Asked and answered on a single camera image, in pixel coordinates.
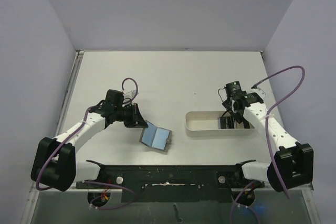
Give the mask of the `grey blue card holder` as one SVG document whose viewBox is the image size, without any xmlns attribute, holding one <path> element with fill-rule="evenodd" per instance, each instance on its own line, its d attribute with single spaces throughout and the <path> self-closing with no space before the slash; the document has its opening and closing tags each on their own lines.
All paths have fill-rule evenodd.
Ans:
<svg viewBox="0 0 336 224">
<path fill-rule="evenodd" d="M 142 130 L 139 142 L 157 151 L 167 152 L 172 143 L 172 131 L 157 127 L 149 121 L 146 123 L 148 127 Z"/>
</svg>

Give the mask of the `white plastic tray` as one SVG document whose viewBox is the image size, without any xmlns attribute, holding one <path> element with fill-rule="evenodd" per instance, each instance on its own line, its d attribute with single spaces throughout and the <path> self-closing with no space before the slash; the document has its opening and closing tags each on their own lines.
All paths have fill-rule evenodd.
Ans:
<svg viewBox="0 0 336 224">
<path fill-rule="evenodd" d="M 190 111 L 185 115 L 186 134 L 190 137 L 227 137 L 243 136 L 255 133 L 248 123 L 238 124 L 237 129 L 219 129 L 218 119 L 224 111 Z"/>
</svg>

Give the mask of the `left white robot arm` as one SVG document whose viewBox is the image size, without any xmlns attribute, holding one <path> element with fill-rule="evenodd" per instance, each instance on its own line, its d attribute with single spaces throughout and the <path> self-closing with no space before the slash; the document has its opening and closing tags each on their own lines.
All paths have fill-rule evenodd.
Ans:
<svg viewBox="0 0 336 224">
<path fill-rule="evenodd" d="M 107 175 L 101 171 L 101 164 L 79 162 L 76 154 L 114 122 L 122 122 L 126 128 L 147 128 L 138 104 L 133 101 L 137 95 L 137 90 L 108 90 L 105 99 L 87 108 L 83 119 L 73 127 L 53 138 L 40 140 L 30 175 L 36 189 L 66 191 L 73 183 L 86 180 L 96 188 L 104 186 Z"/>
</svg>

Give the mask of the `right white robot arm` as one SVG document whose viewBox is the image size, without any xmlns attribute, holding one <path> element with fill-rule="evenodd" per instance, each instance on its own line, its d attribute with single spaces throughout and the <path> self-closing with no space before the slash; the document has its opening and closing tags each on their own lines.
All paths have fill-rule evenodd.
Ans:
<svg viewBox="0 0 336 224">
<path fill-rule="evenodd" d="M 224 89 L 224 108 L 236 122 L 247 121 L 255 128 L 266 141 L 271 158 L 269 164 L 245 162 L 240 170 L 235 171 L 234 182 L 241 187 L 247 186 L 252 180 L 267 182 L 277 192 L 311 183 L 313 148 L 292 137 L 268 112 L 258 93 L 247 93 L 241 89 L 238 81 L 226 84 Z"/>
</svg>

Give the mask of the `stack of dark cards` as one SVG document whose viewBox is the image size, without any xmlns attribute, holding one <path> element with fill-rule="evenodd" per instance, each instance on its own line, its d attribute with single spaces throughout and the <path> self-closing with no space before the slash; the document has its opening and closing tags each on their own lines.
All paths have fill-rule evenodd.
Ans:
<svg viewBox="0 0 336 224">
<path fill-rule="evenodd" d="M 221 116 L 218 119 L 219 129 L 236 129 L 237 123 L 232 116 Z"/>
</svg>

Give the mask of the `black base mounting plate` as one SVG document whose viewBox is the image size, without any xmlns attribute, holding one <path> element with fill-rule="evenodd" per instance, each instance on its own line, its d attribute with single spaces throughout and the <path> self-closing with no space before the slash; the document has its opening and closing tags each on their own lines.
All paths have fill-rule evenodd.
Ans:
<svg viewBox="0 0 336 224">
<path fill-rule="evenodd" d="M 98 177 L 86 188 L 122 190 L 122 201 L 231 202 L 232 190 L 249 180 L 241 165 L 102 165 Z"/>
</svg>

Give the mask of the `left aluminium rail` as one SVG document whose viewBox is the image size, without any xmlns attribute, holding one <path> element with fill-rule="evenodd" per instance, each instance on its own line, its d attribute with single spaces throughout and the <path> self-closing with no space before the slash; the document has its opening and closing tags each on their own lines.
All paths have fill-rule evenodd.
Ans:
<svg viewBox="0 0 336 224">
<path fill-rule="evenodd" d="M 74 90 L 74 86 L 76 84 L 76 80 L 77 80 L 77 76 L 80 70 L 80 66 L 82 63 L 82 59 L 84 56 L 84 51 L 83 50 L 77 50 L 76 51 L 76 56 L 74 59 L 74 63 L 72 65 L 72 69 L 71 69 L 71 73 L 70 73 L 70 77 L 69 77 L 69 81 L 67 84 L 67 88 L 66 88 L 66 92 L 65 92 L 65 96 L 62 102 L 62 107 L 61 107 L 61 111 L 60 111 L 60 116 L 58 119 L 58 123 L 57 123 L 57 127 L 55 130 L 55 135 L 59 135 L 61 133 L 63 124 L 64 124 L 64 120 L 67 114 L 67 110 L 71 101 L 71 97 L 72 97 L 72 93 Z"/>
</svg>

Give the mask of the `aluminium rail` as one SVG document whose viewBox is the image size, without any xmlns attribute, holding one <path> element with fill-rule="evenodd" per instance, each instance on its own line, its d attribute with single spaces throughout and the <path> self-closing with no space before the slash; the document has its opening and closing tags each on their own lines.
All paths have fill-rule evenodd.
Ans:
<svg viewBox="0 0 336 224">
<path fill-rule="evenodd" d="M 83 50 L 77 50 L 76 51 L 76 56 L 74 59 L 74 63 L 72 65 L 72 69 L 71 69 L 71 73 L 70 73 L 70 77 L 69 77 L 69 81 L 67 84 L 67 88 L 66 88 L 66 92 L 65 92 L 65 96 L 62 102 L 62 107 L 61 107 L 61 111 L 60 111 L 60 116 L 58 119 L 58 123 L 57 123 L 57 127 L 55 130 L 55 135 L 59 135 L 61 133 L 63 124 L 64 124 L 64 120 L 67 114 L 67 110 L 71 101 L 71 97 L 72 97 L 72 93 L 74 90 L 74 86 L 76 84 L 76 80 L 77 80 L 77 76 L 80 70 L 80 66 L 82 63 L 82 59 L 84 56 L 84 51 Z"/>
<path fill-rule="evenodd" d="M 302 190 L 312 190 L 312 191 L 314 191 L 313 183 L 309 182 L 307 184 L 304 184 L 304 185 L 301 186 L 301 189 Z"/>
</svg>

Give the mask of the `right aluminium rail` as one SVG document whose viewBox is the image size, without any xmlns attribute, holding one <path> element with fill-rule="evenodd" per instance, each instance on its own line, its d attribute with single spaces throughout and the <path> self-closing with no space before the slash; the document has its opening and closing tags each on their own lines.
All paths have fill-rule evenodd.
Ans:
<svg viewBox="0 0 336 224">
<path fill-rule="evenodd" d="M 301 189 L 302 190 L 312 190 L 312 191 L 314 191 L 313 183 L 309 182 L 307 184 L 304 184 L 304 185 L 301 186 Z"/>
</svg>

